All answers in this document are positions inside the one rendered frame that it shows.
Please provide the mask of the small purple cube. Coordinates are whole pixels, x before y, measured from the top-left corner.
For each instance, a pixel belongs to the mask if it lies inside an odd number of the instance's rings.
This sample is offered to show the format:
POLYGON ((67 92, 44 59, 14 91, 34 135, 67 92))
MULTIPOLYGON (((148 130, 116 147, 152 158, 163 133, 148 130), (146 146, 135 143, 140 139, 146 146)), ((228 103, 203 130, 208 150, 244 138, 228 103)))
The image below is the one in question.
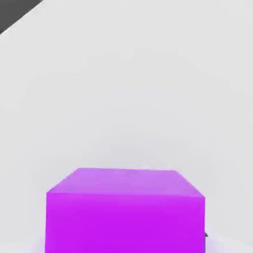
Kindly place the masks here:
POLYGON ((205 253, 205 197, 174 170, 77 169, 46 194, 45 253, 205 253))

